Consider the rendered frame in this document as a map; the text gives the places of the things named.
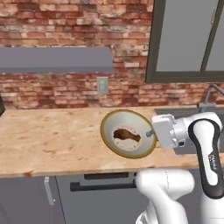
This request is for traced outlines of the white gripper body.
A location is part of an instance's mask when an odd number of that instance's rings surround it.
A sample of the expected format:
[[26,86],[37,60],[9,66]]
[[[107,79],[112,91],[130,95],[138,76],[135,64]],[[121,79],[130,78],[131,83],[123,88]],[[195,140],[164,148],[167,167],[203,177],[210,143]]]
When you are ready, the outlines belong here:
[[178,146],[174,132],[175,118],[173,115],[155,115],[151,118],[151,124],[157,140],[164,149],[171,149]]

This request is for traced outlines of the brown chicken drumstick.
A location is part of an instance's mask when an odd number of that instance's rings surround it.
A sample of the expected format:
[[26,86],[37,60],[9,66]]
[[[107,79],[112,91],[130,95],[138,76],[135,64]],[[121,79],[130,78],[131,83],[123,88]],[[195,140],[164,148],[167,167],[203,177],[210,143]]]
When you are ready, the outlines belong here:
[[136,142],[139,142],[141,137],[137,134],[133,134],[130,131],[126,129],[117,129],[114,131],[113,138],[117,138],[120,140],[126,140],[126,139],[131,139]]

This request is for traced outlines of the white bowl with yellow rim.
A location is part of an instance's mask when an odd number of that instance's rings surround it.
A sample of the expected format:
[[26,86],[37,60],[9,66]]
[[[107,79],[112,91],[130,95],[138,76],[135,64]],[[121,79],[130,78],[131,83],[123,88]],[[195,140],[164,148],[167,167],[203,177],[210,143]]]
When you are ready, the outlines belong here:
[[[113,138],[115,130],[126,129],[141,137],[139,142],[131,139],[120,140]],[[124,158],[144,158],[154,150],[157,137],[153,134],[146,136],[152,130],[150,121],[143,115],[129,110],[117,109],[106,114],[101,120],[100,133],[103,142],[115,154]]]

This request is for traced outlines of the grey metal faucet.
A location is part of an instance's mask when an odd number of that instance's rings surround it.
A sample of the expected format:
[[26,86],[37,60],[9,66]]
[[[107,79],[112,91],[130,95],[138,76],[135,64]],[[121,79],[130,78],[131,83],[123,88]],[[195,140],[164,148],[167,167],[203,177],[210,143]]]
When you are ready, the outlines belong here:
[[212,93],[212,89],[215,89],[217,92],[222,94],[224,96],[224,89],[221,87],[218,87],[216,84],[210,84],[209,87],[206,90],[206,95],[203,102],[200,102],[197,104],[197,109],[199,113],[203,113],[206,111],[206,109],[215,108],[216,103],[215,102],[209,102],[210,94]]

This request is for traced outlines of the grey sink cabinet front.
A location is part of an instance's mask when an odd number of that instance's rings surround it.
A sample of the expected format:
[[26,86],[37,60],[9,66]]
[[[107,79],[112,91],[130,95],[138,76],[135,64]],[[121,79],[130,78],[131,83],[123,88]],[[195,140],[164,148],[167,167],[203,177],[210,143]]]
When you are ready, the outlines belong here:
[[194,177],[195,187],[193,191],[186,196],[186,211],[190,224],[202,224],[200,213],[200,201],[202,197],[202,188],[200,183],[200,172],[198,169],[191,169],[190,173]]

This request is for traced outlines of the grey cabinet door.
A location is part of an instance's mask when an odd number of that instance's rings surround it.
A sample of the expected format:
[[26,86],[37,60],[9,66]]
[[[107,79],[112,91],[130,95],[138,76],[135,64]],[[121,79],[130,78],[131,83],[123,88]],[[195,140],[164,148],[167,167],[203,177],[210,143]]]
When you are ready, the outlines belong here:
[[0,224],[66,224],[57,180],[50,177],[50,206],[44,179],[0,178]]

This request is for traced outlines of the grey dishwasher front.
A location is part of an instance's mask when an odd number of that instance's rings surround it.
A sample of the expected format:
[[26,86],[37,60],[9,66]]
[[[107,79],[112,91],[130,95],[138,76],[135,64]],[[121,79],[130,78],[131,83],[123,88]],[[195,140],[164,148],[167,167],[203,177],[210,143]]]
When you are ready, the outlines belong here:
[[147,206],[147,199],[137,188],[71,192],[70,183],[80,182],[83,186],[131,183],[136,175],[117,172],[57,176],[66,224],[135,224]]

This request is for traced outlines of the dark framed window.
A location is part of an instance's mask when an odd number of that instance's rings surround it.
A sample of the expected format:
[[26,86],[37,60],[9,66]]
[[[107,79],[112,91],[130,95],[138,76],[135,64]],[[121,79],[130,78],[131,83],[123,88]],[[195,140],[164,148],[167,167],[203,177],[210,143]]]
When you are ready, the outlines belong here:
[[145,81],[224,81],[224,0],[154,0]]

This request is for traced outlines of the grey range hood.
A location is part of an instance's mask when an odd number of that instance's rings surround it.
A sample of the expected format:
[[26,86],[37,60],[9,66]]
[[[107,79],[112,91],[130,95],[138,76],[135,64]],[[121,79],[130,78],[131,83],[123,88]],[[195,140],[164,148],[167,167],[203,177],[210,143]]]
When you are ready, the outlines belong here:
[[107,47],[0,47],[0,73],[112,72]]

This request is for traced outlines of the dark appliance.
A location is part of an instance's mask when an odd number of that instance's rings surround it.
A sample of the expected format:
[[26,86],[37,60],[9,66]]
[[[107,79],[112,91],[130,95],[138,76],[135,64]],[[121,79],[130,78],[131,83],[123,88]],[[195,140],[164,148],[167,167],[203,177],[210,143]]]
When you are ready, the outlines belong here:
[[0,116],[4,113],[4,111],[5,111],[4,102],[2,96],[0,95]]

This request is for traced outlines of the grey wall outlet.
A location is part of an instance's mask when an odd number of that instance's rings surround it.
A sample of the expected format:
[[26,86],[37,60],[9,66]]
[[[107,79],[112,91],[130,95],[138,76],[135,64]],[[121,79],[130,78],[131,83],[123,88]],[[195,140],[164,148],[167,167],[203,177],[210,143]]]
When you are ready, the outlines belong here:
[[109,79],[107,77],[97,78],[97,94],[107,95],[109,93]]

